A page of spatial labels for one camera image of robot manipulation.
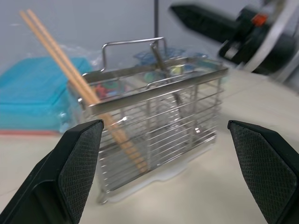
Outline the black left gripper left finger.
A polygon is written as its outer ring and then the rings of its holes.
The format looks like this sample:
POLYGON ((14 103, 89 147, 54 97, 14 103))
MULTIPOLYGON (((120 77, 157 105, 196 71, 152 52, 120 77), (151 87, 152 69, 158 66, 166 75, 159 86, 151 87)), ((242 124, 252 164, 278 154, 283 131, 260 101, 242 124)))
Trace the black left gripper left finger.
POLYGON ((97 166, 104 122, 66 131, 0 213, 0 224, 79 224, 97 166))

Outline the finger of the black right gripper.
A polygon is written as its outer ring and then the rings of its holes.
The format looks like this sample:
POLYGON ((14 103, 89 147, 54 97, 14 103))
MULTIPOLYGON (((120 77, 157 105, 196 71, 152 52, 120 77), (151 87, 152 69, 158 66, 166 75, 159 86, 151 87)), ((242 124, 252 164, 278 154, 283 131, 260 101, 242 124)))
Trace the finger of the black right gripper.
POLYGON ((188 30, 219 43, 231 39, 238 27, 230 16, 204 5, 173 4, 170 12, 188 30))

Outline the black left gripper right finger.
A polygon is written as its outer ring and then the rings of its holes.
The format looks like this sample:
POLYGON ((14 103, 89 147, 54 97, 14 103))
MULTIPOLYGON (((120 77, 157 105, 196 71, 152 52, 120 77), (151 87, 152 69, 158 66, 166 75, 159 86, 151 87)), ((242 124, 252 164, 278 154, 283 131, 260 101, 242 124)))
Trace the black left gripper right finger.
POLYGON ((277 132, 230 120, 243 178, 268 224, 299 224, 299 153, 277 132))

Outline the metal spoon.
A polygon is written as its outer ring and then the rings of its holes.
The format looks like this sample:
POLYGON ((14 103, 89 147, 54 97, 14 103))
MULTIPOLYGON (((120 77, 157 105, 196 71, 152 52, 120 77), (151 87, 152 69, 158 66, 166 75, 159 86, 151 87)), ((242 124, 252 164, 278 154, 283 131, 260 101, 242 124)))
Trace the metal spoon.
MULTIPOLYGON (((173 76, 171 75, 171 73, 169 72, 169 70, 167 69, 166 65, 164 64, 164 60, 162 59, 161 54, 158 51, 158 47, 157 47, 157 42, 153 42, 150 44, 151 47, 151 51, 157 61, 157 65, 159 67, 159 69, 161 70, 162 74, 163 74, 163 79, 166 82, 166 84, 171 84, 173 81, 173 76)), ((191 121, 191 118, 187 118, 186 116, 186 111, 184 110, 184 108, 182 107, 183 105, 183 101, 180 98, 180 94, 177 92, 174 92, 173 94, 173 98, 175 99, 176 102, 176 106, 177 106, 177 110, 178 110, 178 114, 180 117, 180 122, 183 124, 183 126, 185 126, 186 128, 189 128, 189 131, 191 132, 191 134, 193 135, 197 135, 198 138, 202 138, 203 136, 203 130, 202 127, 199 126, 196 121, 194 121, 194 124, 187 124, 187 122, 191 121)))

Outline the dark vertical pole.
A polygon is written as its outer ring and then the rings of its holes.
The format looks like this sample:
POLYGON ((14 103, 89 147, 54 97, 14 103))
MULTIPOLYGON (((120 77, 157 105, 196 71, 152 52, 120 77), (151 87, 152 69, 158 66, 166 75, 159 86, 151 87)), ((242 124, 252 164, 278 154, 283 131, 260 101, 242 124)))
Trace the dark vertical pole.
POLYGON ((154 0, 154 37, 159 37, 159 0, 154 0))

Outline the orange flat board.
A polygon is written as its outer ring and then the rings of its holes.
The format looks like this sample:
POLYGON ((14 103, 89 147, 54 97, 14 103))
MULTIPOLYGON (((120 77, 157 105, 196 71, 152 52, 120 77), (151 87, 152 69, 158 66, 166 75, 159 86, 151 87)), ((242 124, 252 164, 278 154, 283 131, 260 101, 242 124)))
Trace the orange flat board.
POLYGON ((49 130, 5 130, 0 129, 0 135, 37 135, 37 136, 55 136, 60 135, 60 132, 49 130))

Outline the teal plastic storage box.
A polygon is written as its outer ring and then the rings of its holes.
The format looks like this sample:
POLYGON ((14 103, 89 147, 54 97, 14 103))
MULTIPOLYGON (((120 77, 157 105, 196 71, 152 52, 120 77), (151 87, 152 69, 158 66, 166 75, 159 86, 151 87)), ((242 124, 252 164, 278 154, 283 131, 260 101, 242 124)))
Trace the teal plastic storage box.
POLYGON ((0 75, 0 130, 63 133, 75 125, 77 105, 50 57, 23 59, 0 75))

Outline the white plastic drip tray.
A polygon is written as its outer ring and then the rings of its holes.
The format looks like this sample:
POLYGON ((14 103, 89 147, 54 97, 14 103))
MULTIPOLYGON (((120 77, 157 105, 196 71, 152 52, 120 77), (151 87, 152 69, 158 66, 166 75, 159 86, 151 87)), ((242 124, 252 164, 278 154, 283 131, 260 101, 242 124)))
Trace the white plastic drip tray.
POLYGON ((177 156, 175 159, 163 164, 162 166, 157 167, 156 169, 140 177, 137 177, 136 179, 115 190, 106 191, 104 190, 103 184, 101 184, 97 202, 99 204, 105 204, 106 202, 119 202, 151 184, 152 182, 167 181, 184 171, 190 161, 210 150, 214 146, 214 144, 215 139, 203 142, 196 146, 194 149, 180 156, 177 156))

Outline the red and blue toy pieces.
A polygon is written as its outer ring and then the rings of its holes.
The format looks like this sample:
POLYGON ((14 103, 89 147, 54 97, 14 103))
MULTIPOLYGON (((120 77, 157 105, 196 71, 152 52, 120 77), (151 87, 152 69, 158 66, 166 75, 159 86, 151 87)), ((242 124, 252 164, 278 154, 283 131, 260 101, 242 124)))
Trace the red and blue toy pieces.
POLYGON ((104 99, 124 93, 126 87, 121 81, 106 81, 98 84, 92 84, 92 89, 100 99, 104 99))

